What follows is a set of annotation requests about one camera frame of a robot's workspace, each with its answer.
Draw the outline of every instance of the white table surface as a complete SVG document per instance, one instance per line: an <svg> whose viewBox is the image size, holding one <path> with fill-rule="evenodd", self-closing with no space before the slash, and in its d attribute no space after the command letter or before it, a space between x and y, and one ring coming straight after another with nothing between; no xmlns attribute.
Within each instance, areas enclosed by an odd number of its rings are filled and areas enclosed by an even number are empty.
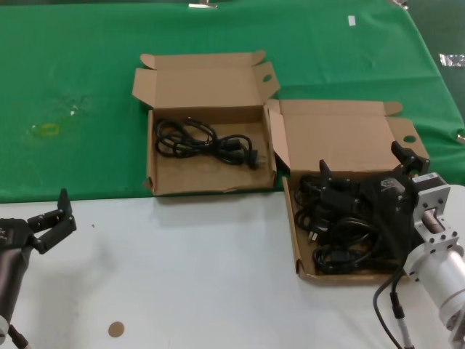
<svg viewBox="0 0 465 349"><path fill-rule="evenodd" d="M456 186L446 208L459 232L463 198ZM55 207L4 204L0 217ZM296 276L282 193L74 201L73 210L78 230L33 252L13 315L35 349L393 348L371 305L375 286ZM447 348L421 285L399 293L416 348ZM387 292L380 308L399 337ZM122 337L108 335L114 321Z"/></svg>

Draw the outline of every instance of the cardboard lid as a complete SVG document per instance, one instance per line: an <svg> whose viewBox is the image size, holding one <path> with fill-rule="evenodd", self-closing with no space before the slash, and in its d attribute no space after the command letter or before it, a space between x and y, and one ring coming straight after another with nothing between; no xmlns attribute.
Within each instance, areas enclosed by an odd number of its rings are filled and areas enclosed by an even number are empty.
<svg viewBox="0 0 465 349"><path fill-rule="evenodd" d="M279 90L265 52L141 55L132 94L153 108L262 105Z"/></svg>
<svg viewBox="0 0 465 349"><path fill-rule="evenodd" d="M318 172L324 159L334 172L387 171L398 165L385 116L400 103L343 100L270 100L272 141L291 171Z"/></svg>

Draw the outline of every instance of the tangled cables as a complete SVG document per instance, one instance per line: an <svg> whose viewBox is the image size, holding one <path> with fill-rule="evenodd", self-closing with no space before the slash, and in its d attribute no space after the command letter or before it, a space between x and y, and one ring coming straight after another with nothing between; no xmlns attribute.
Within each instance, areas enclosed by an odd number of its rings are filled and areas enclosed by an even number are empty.
<svg viewBox="0 0 465 349"><path fill-rule="evenodd" d="M313 252L316 268L325 274L347 274L371 269L393 271L392 253L381 232L371 222L371 210L357 198L356 212L345 212L323 199L321 179L303 176L294 200L301 209L294 215L296 226L309 233L319 246ZM354 195L357 183L334 180L331 189Z"/></svg>
<svg viewBox="0 0 465 349"><path fill-rule="evenodd" d="M206 140L194 138L186 127L194 127L206 134ZM211 155L229 165L247 164L251 169L259 167L258 151L245 135L218 137L215 130L200 121L188 118L183 124L175 120L160 119L155 123L155 149L165 157L185 159L199 155Z"/></svg>

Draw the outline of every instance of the open cardboard box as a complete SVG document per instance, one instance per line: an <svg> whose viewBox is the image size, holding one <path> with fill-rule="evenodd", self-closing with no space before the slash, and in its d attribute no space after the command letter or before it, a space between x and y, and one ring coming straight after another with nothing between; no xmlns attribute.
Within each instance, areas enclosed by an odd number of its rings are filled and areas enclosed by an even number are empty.
<svg viewBox="0 0 465 349"><path fill-rule="evenodd" d="M308 233L294 224L299 209L294 191L302 175L318 175L319 160L334 176L361 178L394 169L399 161L391 153L394 140L428 158L412 122L395 115L399 103L338 100L270 100L272 141L276 154L289 167L283 179L296 273L300 278L330 284L369 284L386 275L363 271L349 275L324 275L315 269Z"/></svg>
<svg viewBox="0 0 465 349"><path fill-rule="evenodd" d="M153 108L147 138L147 176L153 194L273 188L276 165L264 104L279 90L279 83L272 64L263 63L264 59L264 51L141 56L147 69L136 70L132 93ZM156 121L189 117L209 124L219 137L242 134L251 138L265 165L253 170L224 164L213 156L174 159L157 154Z"/></svg>

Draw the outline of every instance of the green fabric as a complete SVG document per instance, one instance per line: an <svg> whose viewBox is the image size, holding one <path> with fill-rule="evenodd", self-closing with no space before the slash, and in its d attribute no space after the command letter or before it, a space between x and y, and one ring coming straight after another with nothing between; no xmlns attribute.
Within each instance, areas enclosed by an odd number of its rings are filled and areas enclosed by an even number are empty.
<svg viewBox="0 0 465 349"><path fill-rule="evenodd" d="M443 67L439 53L465 54L463 0L408 0L410 13L442 77L465 117L465 69Z"/></svg>
<svg viewBox="0 0 465 349"><path fill-rule="evenodd" d="M131 96L144 52L265 49L280 98L397 100L432 168L465 184L463 121L408 13L386 0L4 7L0 38L1 202L55 200L61 187L150 195L147 114Z"/></svg>

